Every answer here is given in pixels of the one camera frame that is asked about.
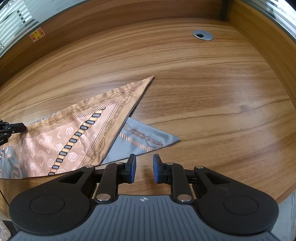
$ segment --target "black circular joint cover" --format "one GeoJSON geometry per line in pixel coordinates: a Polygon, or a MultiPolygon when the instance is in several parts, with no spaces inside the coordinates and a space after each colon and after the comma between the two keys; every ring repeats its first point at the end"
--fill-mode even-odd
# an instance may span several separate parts
{"type": "Polygon", "coordinates": [[[74,229],[89,214],[88,198],[71,184],[42,185],[17,195],[9,206],[16,229],[36,235],[55,235],[74,229]]]}
{"type": "Polygon", "coordinates": [[[270,231],[279,208],[267,194],[239,182],[214,185],[199,200],[198,212],[213,228],[232,235],[270,231]]]}

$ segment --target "wood grain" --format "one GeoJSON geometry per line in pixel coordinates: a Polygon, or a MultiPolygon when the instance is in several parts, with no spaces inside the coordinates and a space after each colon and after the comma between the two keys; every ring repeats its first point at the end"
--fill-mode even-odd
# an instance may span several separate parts
{"type": "Polygon", "coordinates": [[[38,25],[44,37],[33,43],[28,33],[0,58],[0,84],[55,49],[104,29],[157,18],[218,19],[221,6],[222,0],[91,0],[78,4],[38,25]]]}
{"type": "Polygon", "coordinates": [[[228,18],[265,58],[296,108],[295,42],[269,18],[241,0],[232,1],[228,18]]]}
{"type": "MultiPolygon", "coordinates": [[[[296,183],[296,111],[258,51],[226,22],[170,18],[117,27],[69,44],[23,69],[0,90],[8,122],[28,124],[80,100],[155,75],[132,117],[181,141],[137,157],[126,194],[168,194],[152,155],[204,165],[278,202],[296,183]],[[207,30],[214,40],[195,38],[207,30]]],[[[10,202],[48,177],[0,180],[10,202]]]]}

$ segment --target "yellow sticker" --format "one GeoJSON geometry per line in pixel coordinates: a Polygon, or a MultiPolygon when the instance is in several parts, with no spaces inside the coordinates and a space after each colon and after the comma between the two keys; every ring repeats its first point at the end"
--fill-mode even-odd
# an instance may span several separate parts
{"type": "Polygon", "coordinates": [[[43,37],[44,35],[45,35],[45,33],[43,32],[43,30],[41,28],[38,28],[30,34],[30,37],[33,40],[33,42],[35,42],[38,39],[40,39],[41,37],[43,37]]]}

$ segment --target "wooden table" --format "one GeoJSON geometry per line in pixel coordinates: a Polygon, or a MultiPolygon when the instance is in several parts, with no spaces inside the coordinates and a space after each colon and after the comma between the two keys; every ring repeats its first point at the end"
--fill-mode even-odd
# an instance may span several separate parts
{"type": "MultiPolygon", "coordinates": [[[[80,100],[151,75],[132,118],[181,141],[137,157],[125,194],[167,194],[152,155],[203,165],[282,201],[296,183],[296,110],[271,67],[229,23],[163,18],[116,27],[64,46],[27,66],[0,90],[5,121],[29,124],[80,100]],[[212,41],[195,38],[202,29],[212,41]]],[[[7,201],[51,177],[0,180],[7,201]]],[[[8,215],[2,202],[2,212],[8,215]]]]}

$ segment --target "black cable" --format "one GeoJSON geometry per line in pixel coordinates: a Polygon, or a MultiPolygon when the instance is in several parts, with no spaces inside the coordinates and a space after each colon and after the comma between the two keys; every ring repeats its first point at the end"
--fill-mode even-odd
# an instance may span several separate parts
{"type": "Polygon", "coordinates": [[[8,201],[7,201],[6,198],[4,197],[4,195],[3,195],[2,191],[1,191],[1,189],[0,189],[0,193],[1,193],[2,197],[4,198],[5,202],[7,203],[7,205],[9,206],[8,201]]]}

